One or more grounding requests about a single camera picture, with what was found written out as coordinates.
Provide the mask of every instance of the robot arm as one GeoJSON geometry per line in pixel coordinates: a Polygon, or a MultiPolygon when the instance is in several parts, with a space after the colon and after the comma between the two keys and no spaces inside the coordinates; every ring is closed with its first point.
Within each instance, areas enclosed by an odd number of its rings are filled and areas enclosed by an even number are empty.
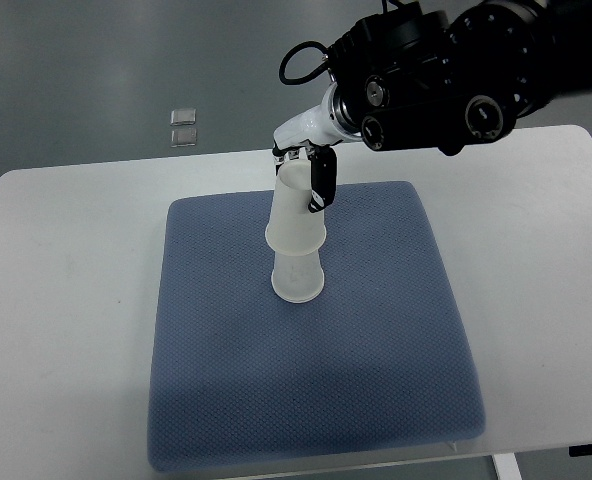
{"type": "Polygon", "coordinates": [[[517,118],[557,96],[592,91],[592,0],[485,0],[451,25],[417,2],[390,3],[397,8],[359,20],[328,48],[306,42],[281,64],[287,84],[326,70],[332,77],[320,106],[274,133],[278,166],[302,146],[312,158],[312,211],[335,190],[335,156],[321,173],[321,149],[331,158],[334,144],[362,140],[375,151],[438,147],[455,155],[503,138],[517,118]],[[319,48],[323,64],[286,79],[285,64],[302,46],[319,48]]]}

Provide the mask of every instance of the stacked cups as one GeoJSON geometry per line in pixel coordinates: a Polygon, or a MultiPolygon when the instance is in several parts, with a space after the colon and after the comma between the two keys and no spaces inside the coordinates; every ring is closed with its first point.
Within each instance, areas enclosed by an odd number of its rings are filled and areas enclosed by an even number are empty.
{"type": "Polygon", "coordinates": [[[265,239],[275,252],[274,292],[292,303],[316,298],[325,283],[318,256],[327,235],[325,212],[307,210],[311,196],[311,162],[285,162],[276,176],[265,239]]]}

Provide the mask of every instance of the black cable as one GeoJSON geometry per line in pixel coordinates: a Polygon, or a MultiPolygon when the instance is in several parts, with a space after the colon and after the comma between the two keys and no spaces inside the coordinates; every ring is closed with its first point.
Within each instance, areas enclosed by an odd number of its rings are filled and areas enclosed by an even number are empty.
{"type": "Polygon", "coordinates": [[[315,48],[317,50],[320,50],[320,52],[324,55],[327,55],[327,47],[325,47],[325,45],[319,42],[309,41],[296,45],[289,52],[287,52],[287,55],[285,55],[283,61],[280,62],[280,67],[278,67],[278,78],[285,85],[302,85],[304,83],[312,81],[325,70],[327,70],[327,65],[325,63],[321,63],[318,67],[316,67],[314,70],[312,70],[304,77],[287,78],[285,76],[285,68],[287,68],[287,64],[289,63],[289,61],[294,57],[294,55],[296,55],[298,52],[305,50],[306,48],[315,48]]]}

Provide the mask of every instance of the textured fabric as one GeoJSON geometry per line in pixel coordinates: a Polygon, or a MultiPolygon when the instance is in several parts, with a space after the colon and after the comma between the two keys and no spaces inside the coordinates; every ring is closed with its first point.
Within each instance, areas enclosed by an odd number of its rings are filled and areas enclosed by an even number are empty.
{"type": "Polygon", "coordinates": [[[484,411],[469,344],[411,184],[341,186],[325,288],[271,286],[272,192],[169,209],[149,407],[161,471],[472,438],[484,411]]]}

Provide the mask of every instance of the blue cushion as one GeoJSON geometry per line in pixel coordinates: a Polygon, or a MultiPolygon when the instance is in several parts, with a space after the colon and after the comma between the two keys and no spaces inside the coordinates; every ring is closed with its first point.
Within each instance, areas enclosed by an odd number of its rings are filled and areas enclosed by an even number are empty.
{"type": "Polygon", "coordinates": [[[485,416],[431,227],[407,182],[345,185],[325,288],[271,286],[272,192],[169,209],[148,450],[159,471],[473,438],[485,416]]]}

